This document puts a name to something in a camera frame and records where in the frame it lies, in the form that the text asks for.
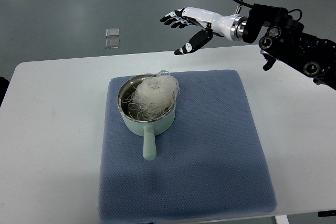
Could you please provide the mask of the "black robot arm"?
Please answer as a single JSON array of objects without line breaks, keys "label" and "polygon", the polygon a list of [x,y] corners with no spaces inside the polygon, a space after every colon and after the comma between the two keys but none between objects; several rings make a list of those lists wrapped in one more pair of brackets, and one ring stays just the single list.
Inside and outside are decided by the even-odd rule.
[{"label": "black robot arm", "polygon": [[254,4],[236,36],[250,44],[259,41],[267,61],[265,71],[279,60],[312,78],[315,84],[335,89],[335,42],[306,34],[303,29],[287,9]]}]

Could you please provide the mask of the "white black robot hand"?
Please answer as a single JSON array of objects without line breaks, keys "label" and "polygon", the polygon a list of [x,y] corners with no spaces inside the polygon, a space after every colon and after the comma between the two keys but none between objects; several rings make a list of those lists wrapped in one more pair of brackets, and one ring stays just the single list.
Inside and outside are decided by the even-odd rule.
[{"label": "white black robot hand", "polygon": [[247,20],[240,14],[222,16],[195,7],[185,7],[174,10],[160,19],[165,25],[171,28],[184,28],[186,26],[199,26],[201,30],[197,32],[181,48],[175,50],[175,55],[191,54],[212,40],[213,36],[225,37],[230,41],[242,39],[242,24]]}]

